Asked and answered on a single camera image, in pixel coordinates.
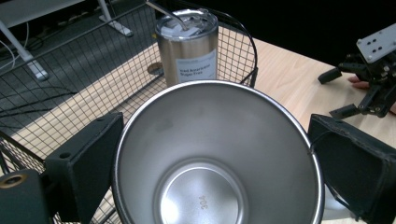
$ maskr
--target metal plate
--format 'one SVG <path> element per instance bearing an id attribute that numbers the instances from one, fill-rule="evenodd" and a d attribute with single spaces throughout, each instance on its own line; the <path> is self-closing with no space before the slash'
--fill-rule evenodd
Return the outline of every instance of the metal plate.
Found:
<path id="1" fill-rule="evenodd" d="M 356 45 L 367 63 L 376 62 L 396 50 L 396 23 L 359 39 Z"/>

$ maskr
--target black wire basket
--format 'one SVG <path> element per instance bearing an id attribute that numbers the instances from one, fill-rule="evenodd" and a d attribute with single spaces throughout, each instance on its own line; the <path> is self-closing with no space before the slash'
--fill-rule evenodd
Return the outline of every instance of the black wire basket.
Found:
<path id="1" fill-rule="evenodd" d="M 167 9 L 197 9 L 166 1 Z M 257 51 L 235 18 L 207 8 L 219 20 L 219 79 L 254 87 Z M 122 112 L 124 121 L 166 89 L 155 36 L 158 11 L 143 4 L 0 75 L 0 162 L 3 174 L 44 171 L 44 159 L 92 120 Z M 117 32 L 122 24 L 133 34 Z M 40 80 L 32 65 L 48 78 Z M 58 216 L 55 222 L 62 223 Z M 120 223 L 111 189 L 92 223 Z"/>

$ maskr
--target wooden table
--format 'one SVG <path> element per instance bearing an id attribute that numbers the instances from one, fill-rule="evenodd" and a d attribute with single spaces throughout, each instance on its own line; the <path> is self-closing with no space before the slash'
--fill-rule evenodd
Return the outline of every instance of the wooden table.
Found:
<path id="1" fill-rule="evenodd" d="M 329 83 L 321 85 L 318 76 L 333 66 L 303 55 L 254 40 L 258 50 L 259 74 L 255 89 L 267 94 L 283 105 L 308 130 L 311 114 L 330 116 L 329 111 L 342 106 L 358 105 L 366 91 L 350 86 L 343 74 Z M 380 119 L 373 115 L 357 115 L 344 119 L 347 123 L 370 134 L 380 141 L 396 147 L 396 116 L 388 113 Z M 325 224 L 352 224 L 352 218 L 326 220 Z"/>

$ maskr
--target metal rod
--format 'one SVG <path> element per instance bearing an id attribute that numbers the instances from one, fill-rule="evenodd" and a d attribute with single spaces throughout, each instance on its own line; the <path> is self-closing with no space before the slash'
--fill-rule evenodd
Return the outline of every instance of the metal rod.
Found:
<path id="1" fill-rule="evenodd" d="M 186 24 L 184 24 L 183 20 L 180 17 L 178 17 L 177 15 L 175 15 L 173 12 L 169 11 L 168 9 L 161 7 L 160 5 L 157 5 L 153 2 L 150 2 L 149 0 L 146 1 L 146 4 L 159 10 L 161 13 L 163 13 L 166 16 L 169 16 L 172 19 L 174 19 L 175 21 L 177 21 L 181 25 L 181 27 L 183 28 L 184 31 L 189 29 L 189 28 L 187 28 Z"/>

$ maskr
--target white cable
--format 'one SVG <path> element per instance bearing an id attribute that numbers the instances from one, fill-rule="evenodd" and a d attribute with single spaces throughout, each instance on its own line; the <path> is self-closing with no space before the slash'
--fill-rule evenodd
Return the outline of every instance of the white cable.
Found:
<path id="1" fill-rule="evenodd" d="M 27 42 L 28 42 L 28 40 L 29 40 L 29 32 L 30 32 L 29 22 L 27 21 L 27 22 L 26 22 L 26 38 L 25 38 L 25 43 L 24 43 L 24 45 L 23 45 L 24 48 L 26 48 Z M 11 50 L 3 41 L 0 40 L 0 42 L 4 45 L 4 47 L 6 47 L 6 49 L 8 49 L 9 53 L 10 53 L 11 56 L 12 56 L 12 61 L 9 62 L 9 63 L 6 63 L 6 64 L 3 65 L 3 66 L 1 66 L 0 69 L 3 69 L 3 68 L 5 68 L 5 67 L 7 67 L 7 66 L 8 66 L 9 64 L 11 64 L 11 63 L 12 63 L 11 68 L 14 68 L 15 62 L 17 61 L 18 58 L 21 57 L 21 55 L 18 55 L 17 57 L 15 57 L 14 53 L 12 52 L 12 50 Z"/>
<path id="2" fill-rule="evenodd" d="M 12 56 L 12 61 L 9 63 L 6 63 L 5 65 L 3 65 L 2 67 L 0 67 L 0 69 L 5 68 L 6 66 L 8 66 L 9 64 L 12 63 L 12 67 L 15 66 L 15 61 L 17 60 L 17 58 L 15 58 L 14 52 L 12 52 L 12 50 L 7 46 L 7 44 L 5 44 L 3 41 L 0 40 L 0 43 L 2 43 L 4 45 L 4 47 L 6 47 L 6 49 L 8 49 L 9 53 Z"/>

